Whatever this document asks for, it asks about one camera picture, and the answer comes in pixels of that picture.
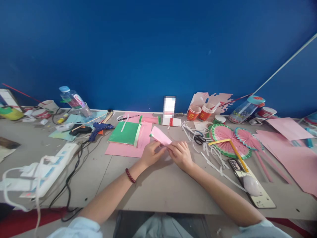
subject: pink cardboard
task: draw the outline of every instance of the pink cardboard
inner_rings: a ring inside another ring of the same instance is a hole
[[[288,140],[307,139],[314,137],[290,117],[268,119],[266,121]]]
[[[151,137],[154,140],[160,142],[164,146],[167,146],[170,143],[172,143],[172,141],[156,126],[154,126],[151,131]]]
[[[293,179],[306,193],[317,197],[317,155],[306,146],[294,146],[282,135],[257,130],[258,139],[269,146]]]
[[[144,117],[153,117],[152,113],[134,113],[134,112],[126,112],[125,116],[129,114],[130,116],[135,115],[143,115]],[[140,117],[133,117],[128,119],[129,122],[139,123]],[[124,145],[120,143],[109,143],[109,146],[105,152],[105,154],[109,155],[120,155],[120,156],[127,156],[127,157],[136,157],[141,158],[143,154],[144,147],[150,143],[150,134],[152,129],[152,123],[142,122],[140,133],[139,133],[139,140],[137,147],[131,145]]]

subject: plastic water bottle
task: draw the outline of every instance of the plastic water bottle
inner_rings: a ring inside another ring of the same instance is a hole
[[[60,96],[67,102],[73,109],[75,109],[85,120],[92,118],[92,112],[88,105],[82,100],[75,90],[70,90],[67,86],[59,88],[61,90]]]

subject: light blue paper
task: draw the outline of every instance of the light blue paper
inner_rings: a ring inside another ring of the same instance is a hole
[[[101,115],[103,115],[105,113],[106,113],[105,111],[93,112],[93,114],[95,115],[95,118],[99,117],[99,116],[101,116]],[[82,119],[82,117],[80,115],[74,115],[74,114],[70,114],[64,124],[71,123],[71,122],[74,122],[75,124],[76,123],[84,124],[84,120]],[[68,140],[68,141],[73,141],[76,136],[70,135],[69,131],[59,132],[59,131],[56,130],[56,131],[52,132],[49,135],[49,137],[57,138],[57,139],[64,139],[64,140]]]

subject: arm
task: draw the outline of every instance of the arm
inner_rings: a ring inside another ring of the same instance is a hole
[[[185,141],[171,143],[168,151],[178,167],[195,179],[238,226],[246,227],[265,220],[249,202],[196,165]]]
[[[155,149],[160,145],[159,142],[149,143],[143,151],[141,159],[130,169],[130,175],[134,180],[149,166],[154,164],[164,153],[166,148],[155,153]],[[79,214],[81,217],[89,218],[99,224],[105,222],[116,209],[123,196],[131,187],[132,182],[124,172],[101,193],[99,193]]]

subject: watermelon paper fan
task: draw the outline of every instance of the watermelon paper fan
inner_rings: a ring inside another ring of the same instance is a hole
[[[210,135],[214,140],[231,139],[243,160],[249,158],[252,154],[252,151],[245,147],[235,136],[234,130],[224,124],[214,124],[210,129]],[[237,158],[230,142],[226,141],[214,144],[214,146],[220,150],[223,155],[234,159]]]
[[[237,127],[235,129],[235,135],[246,147],[251,150],[264,150],[263,144],[247,129]]]

